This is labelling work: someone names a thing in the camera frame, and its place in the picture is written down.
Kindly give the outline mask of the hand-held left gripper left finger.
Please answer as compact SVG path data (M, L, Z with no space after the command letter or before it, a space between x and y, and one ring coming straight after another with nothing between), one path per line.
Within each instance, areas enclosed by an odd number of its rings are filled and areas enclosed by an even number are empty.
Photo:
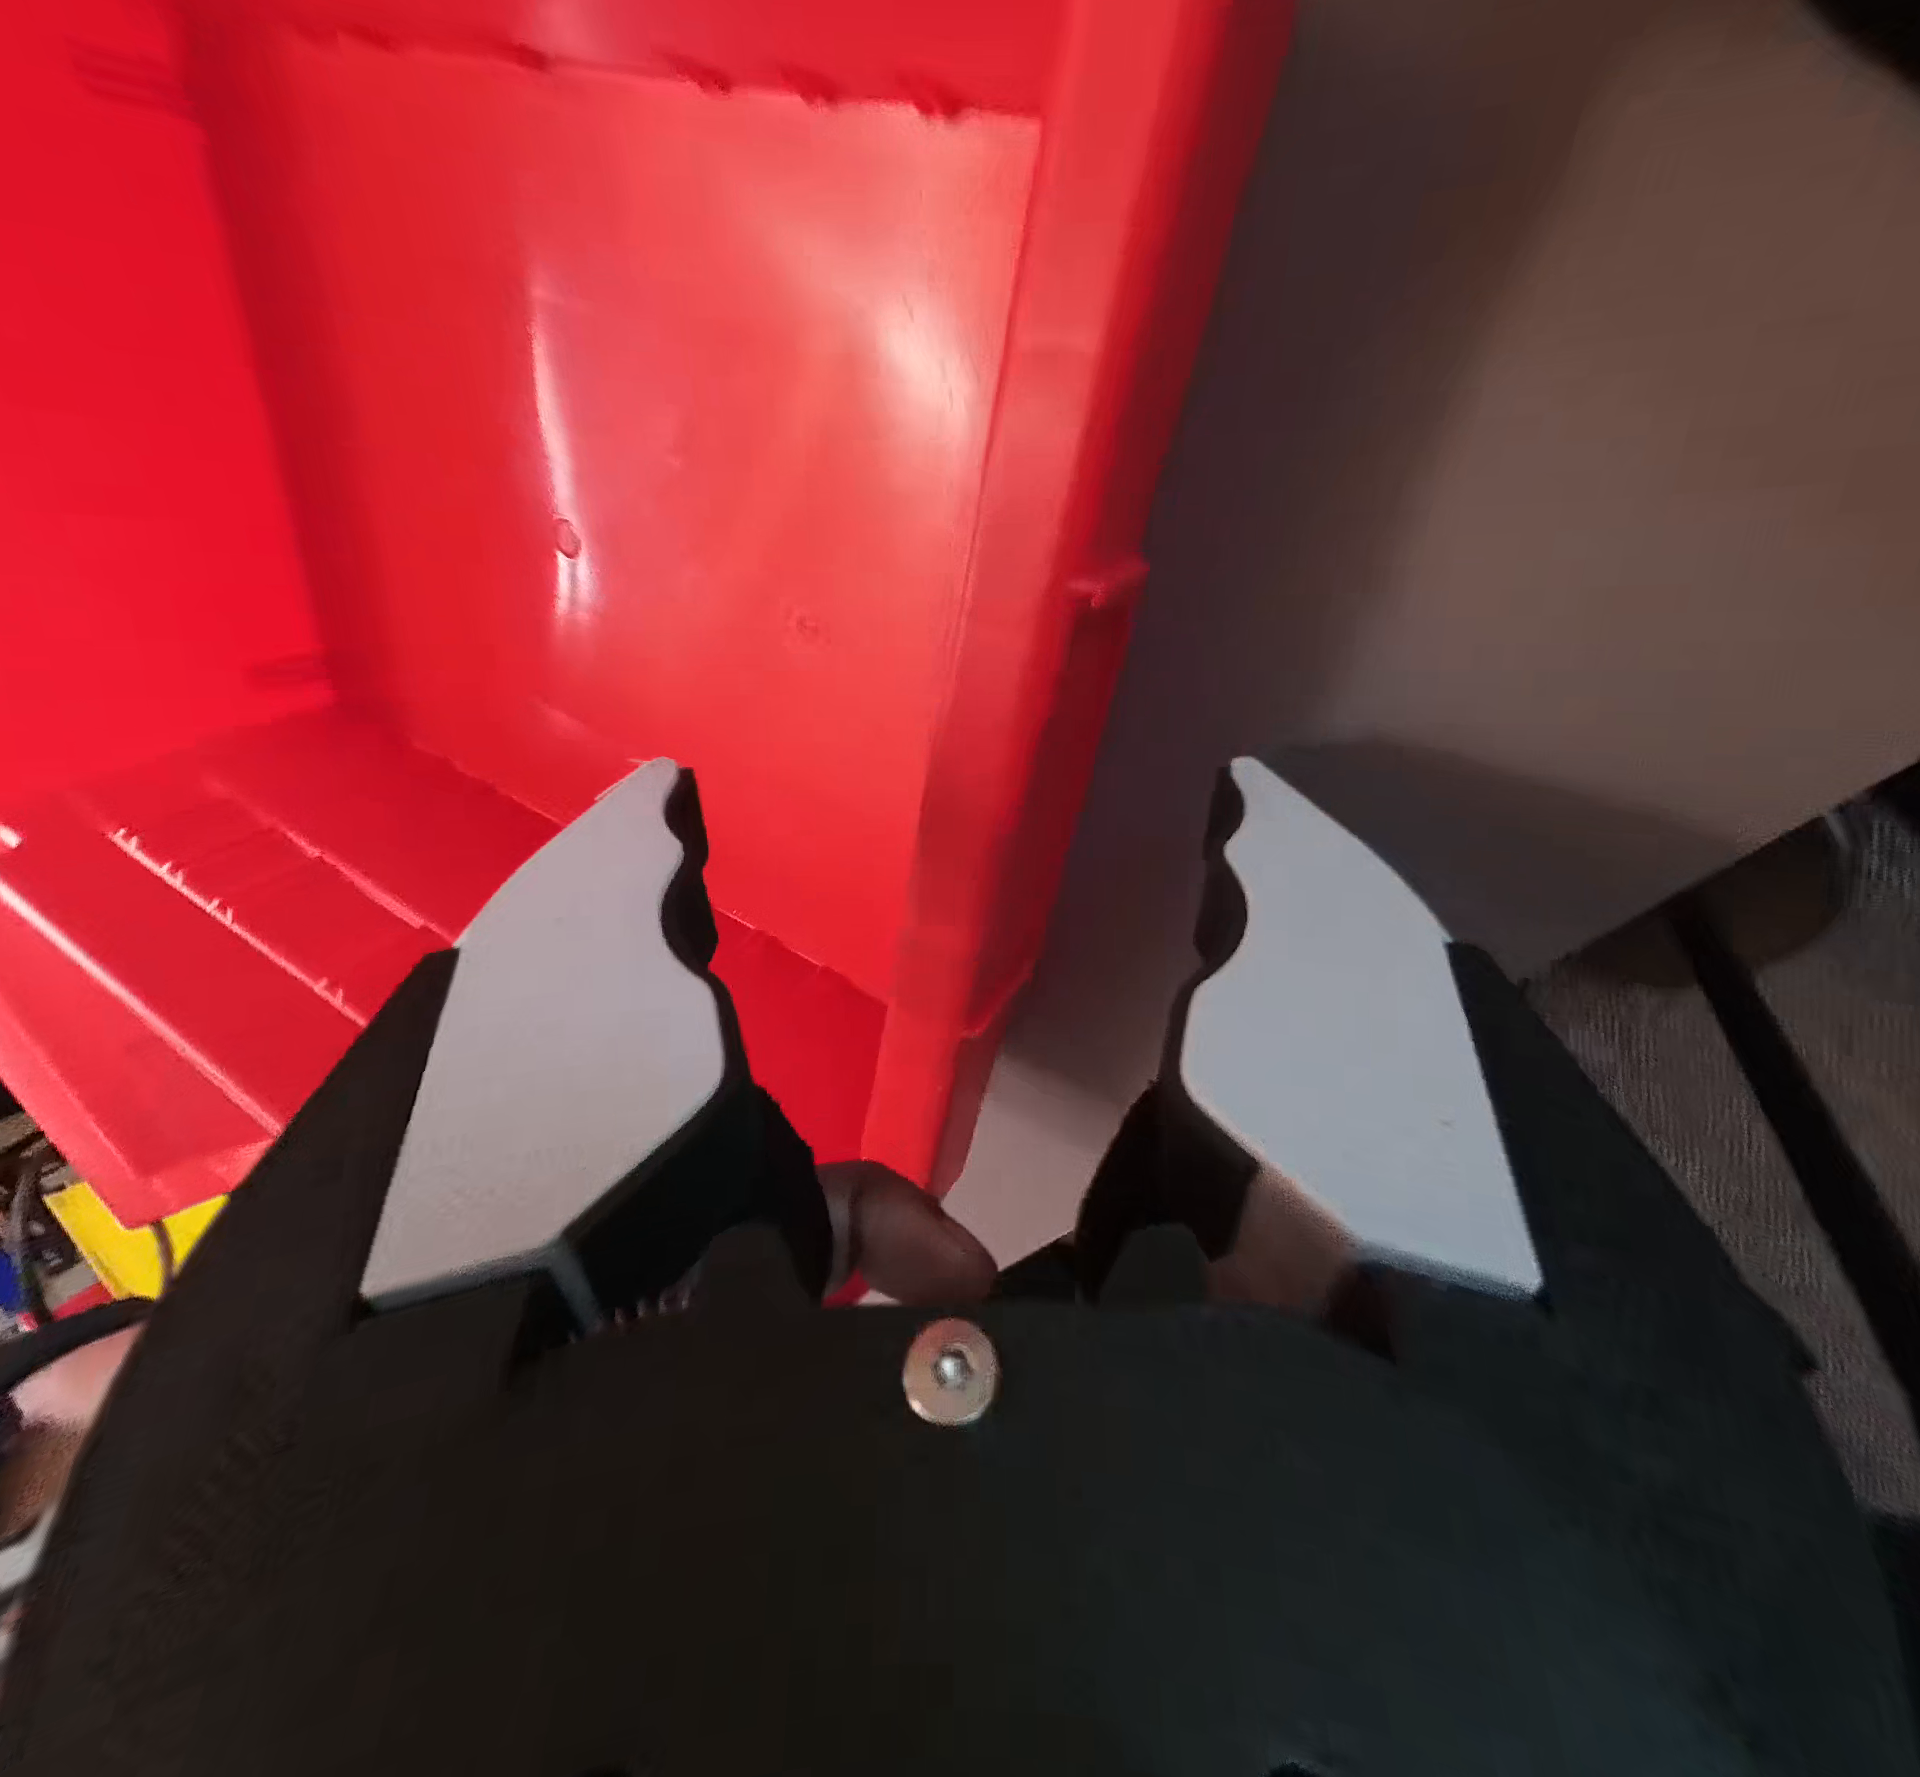
M716 974L694 772L653 759L478 907L361 1277L377 1309L535 1277L577 1329L772 1227L809 1303L835 1232Z

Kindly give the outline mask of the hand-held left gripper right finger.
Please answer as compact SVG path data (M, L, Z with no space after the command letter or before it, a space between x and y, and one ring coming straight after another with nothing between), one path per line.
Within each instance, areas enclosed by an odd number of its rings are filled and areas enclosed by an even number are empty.
M1079 1207L1083 1292L1171 1224L1221 1299L1338 1299L1366 1271L1538 1299L1459 941L1262 759L1217 778L1193 949L1159 1075Z

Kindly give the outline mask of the red plastic bin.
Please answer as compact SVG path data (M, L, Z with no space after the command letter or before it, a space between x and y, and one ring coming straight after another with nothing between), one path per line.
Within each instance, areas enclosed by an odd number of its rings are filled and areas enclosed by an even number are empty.
M3 0L3 1087L126 1227L694 768L755 1075L947 1188L1296 0Z

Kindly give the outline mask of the person's left hand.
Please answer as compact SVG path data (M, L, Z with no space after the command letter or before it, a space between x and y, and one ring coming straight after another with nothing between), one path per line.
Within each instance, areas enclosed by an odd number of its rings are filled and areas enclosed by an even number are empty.
M981 1303L993 1253L909 1177L878 1162L818 1169L828 1207L828 1295L867 1286L909 1307Z

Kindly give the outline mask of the black table leg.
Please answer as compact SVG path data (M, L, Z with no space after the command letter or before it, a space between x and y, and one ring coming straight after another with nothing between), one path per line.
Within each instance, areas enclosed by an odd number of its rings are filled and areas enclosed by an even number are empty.
M1665 904L1665 920L1916 1417L1916 1253L1910 1237L1751 966L1720 932L1712 904L1686 892Z

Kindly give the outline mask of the yellow plastic bin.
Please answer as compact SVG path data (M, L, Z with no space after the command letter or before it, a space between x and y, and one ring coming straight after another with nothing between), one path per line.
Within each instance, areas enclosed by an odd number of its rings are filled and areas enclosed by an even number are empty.
M155 1224L121 1224L83 1179L45 1192L45 1203L111 1299L157 1299L227 1211L227 1195L209 1195Z

